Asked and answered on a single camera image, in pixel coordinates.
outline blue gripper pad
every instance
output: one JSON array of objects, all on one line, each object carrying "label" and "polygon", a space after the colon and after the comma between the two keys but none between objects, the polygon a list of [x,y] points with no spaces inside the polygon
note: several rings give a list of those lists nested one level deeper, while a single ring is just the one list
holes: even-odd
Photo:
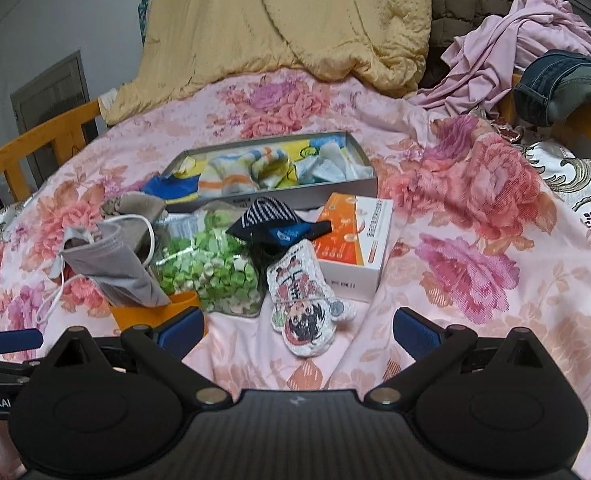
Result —
[{"label": "blue gripper pad", "polygon": [[419,361],[440,346],[440,334],[443,330],[429,320],[419,320],[423,318],[417,314],[419,319],[416,319],[410,312],[412,311],[407,308],[396,311],[393,316],[393,338],[411,357]]},{"label": "blue gripper pad", "polygon": [[42,334],[37,328],[0,332],[0,354],[34,350],[42,346]]},{"label": "blue gripper pad", "polygon": [[156,332],[158,346],[174,357],[184,359],[205,334],[204,314],[197,307],[189,307],[158,326]]}]

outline pink clothing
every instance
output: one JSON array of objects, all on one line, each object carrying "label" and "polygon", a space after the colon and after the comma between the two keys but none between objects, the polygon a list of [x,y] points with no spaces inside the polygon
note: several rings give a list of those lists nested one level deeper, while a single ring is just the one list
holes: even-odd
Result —
[{"label": "pink clothing", "polygon": [[564,0],[514,0],[505,17],[489,16],[455,38],[442,56],[451,72],[409,101],[450,117],[477,105],[490,112],[511,90],[514,68],[554,48],[591,56],[591,28]]}]

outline denim jeans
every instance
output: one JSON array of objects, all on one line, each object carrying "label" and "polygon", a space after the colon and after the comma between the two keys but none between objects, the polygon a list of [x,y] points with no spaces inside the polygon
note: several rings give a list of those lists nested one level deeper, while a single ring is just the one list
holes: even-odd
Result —
[{"label": "denim jeans", "polygon": [[535,126],[565,120],[591,102],[591,57],[550,50],[527,67],[514,99],[517,114]]}]

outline green snacks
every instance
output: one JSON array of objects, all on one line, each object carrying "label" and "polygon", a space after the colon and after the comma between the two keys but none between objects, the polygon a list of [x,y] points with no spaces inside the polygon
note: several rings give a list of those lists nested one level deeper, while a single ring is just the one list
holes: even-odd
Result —
[{"label": "green snacks", "polygon": [[178,216],[156,225],[152,270],[166,294],[195,290],[207,312],[258,316],[263,294],[246,244],[226,233],[237,210]]}]

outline cartoon pouch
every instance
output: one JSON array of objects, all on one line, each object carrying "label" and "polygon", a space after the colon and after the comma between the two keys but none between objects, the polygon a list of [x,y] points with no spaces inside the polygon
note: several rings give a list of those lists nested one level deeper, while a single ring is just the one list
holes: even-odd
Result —
[{"label": "cartoon pouch", "polygon": [[313,244],[301,240],[267,270],[273,300],[271,326],[299,357],[327,351],[336,324],[355,317],[355,307],[336,298],[322,276]]}]

